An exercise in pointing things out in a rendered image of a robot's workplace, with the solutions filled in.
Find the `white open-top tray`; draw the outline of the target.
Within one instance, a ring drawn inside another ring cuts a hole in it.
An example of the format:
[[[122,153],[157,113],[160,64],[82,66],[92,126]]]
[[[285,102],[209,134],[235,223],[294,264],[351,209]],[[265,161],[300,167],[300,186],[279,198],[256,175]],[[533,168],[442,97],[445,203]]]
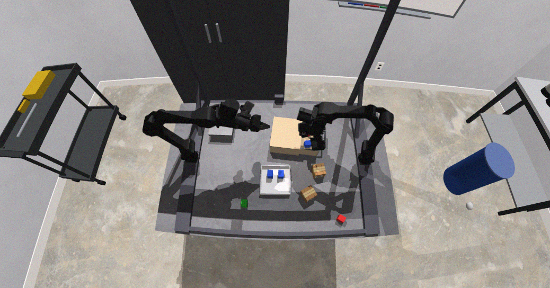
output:
[[[273,169],[273,178],[267,178]],[[278,178],[278,170],[284,170],[284,178]],[[260,195],[290,195],[290,166],[261,165]]]

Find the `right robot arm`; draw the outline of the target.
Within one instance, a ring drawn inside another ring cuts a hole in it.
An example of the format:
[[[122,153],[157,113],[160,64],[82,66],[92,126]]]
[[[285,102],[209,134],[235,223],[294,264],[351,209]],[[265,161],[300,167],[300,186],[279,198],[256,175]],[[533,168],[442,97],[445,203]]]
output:
[[[186,163],[196,163],[198,151],[194,151],[194,140],[191,138],[182,139],[177,134],[164,127],[163,125],[165,123],[196,124],[202,128],[212,128],[214,126],[217,128],[219,128],[219,126],[232,128],[238,108],[241,110],[241,113],[239,113],[240,115],[250,118],[250,112],[253,107],[254,104],[249,101],[239,107],[237,100],[229,98],[220,104],[200,107],[195,111],[166,111],[164,109],[159,109],[145,116],[143,133],[147,136],[158,136],[162,138],[179,148],[181,159],[185,160]]]

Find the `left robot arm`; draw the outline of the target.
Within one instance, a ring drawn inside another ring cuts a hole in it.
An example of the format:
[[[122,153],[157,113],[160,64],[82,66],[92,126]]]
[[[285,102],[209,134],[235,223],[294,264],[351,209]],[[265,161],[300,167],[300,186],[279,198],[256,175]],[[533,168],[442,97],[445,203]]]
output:
[[[376,117],[378,112],[379,119]],[[299,136],[302,138],[313,135],[313,125],[318,129],[323,129],[327,123],[338,118],[367,119],[375,126],[369,140],[364,140],[361,146],[361,153],[358,154],[360,165],[368,165],[375,161],[376,146],[379,144],[385,134],[393,131],[394,114],[383,107],[376,107],[372,104],[367,106],[360,105],[336,105],[333,102],[321,102],[308,110],[300,107],[296,120],[298,123]],[[363,149],[363,150],[362,150]]]

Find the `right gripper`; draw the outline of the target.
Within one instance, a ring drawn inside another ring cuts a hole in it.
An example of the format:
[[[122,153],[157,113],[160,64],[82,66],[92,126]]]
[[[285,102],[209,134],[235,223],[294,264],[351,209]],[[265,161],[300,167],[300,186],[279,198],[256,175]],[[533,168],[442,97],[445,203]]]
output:
[[[258,132],[270,128],[270,125],[261,122],[261,116],[257,114],[251,116],[251,120],[248,117],[236,114],[232,128],[241,129],[242,131],[248,131],[250,129],[252,132]]]

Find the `brown cardboard box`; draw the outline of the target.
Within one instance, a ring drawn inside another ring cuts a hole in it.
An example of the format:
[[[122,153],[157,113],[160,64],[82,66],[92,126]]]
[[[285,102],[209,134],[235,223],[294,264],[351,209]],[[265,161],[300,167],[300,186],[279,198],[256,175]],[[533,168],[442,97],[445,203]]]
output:
[[[312,165],[312,174],[313,174],[313,179],[323,178],[326,174],[324,163]]]
[[[300,191],[300,194],[302,198],[304,199],[305,203],[312,200],[317,196],[317,193],[313,189],[312,185],[306,187],[305,189]]]

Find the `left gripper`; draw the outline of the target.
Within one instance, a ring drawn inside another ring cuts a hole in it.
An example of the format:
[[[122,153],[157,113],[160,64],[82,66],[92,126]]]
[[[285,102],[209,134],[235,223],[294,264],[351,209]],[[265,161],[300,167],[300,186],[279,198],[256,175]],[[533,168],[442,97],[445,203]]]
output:
[[[323,130],[325,130],[325,127],[323,129],[318,129],[313,125],[312,121],[312,128],[313,128],[313,138],[310,138],[312,143],[312,150],[324,150],[325,149],[325,141],[323,140],[321,134],[324,134]]]

